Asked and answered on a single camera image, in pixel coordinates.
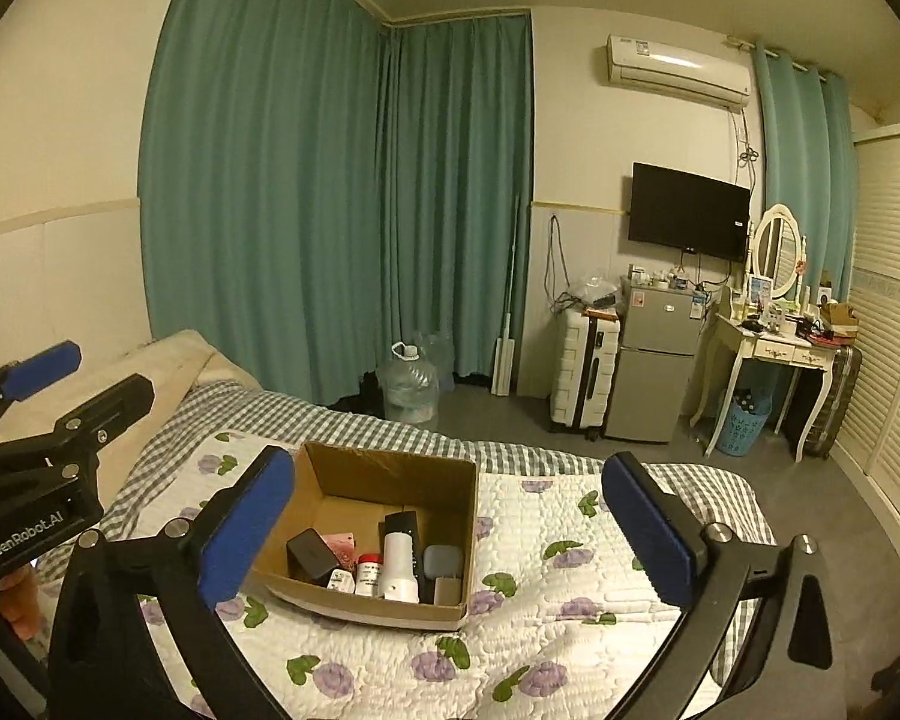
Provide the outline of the person's left hand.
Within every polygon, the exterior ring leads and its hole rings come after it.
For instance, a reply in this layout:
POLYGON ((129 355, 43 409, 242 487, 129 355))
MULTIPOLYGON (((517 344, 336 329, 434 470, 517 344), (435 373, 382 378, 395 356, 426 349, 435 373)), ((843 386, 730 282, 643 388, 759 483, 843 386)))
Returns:
POLYGON ((30 564, 0 578, 0 614, 23 642, 34 639, 40 631, 37 574, 30 564))

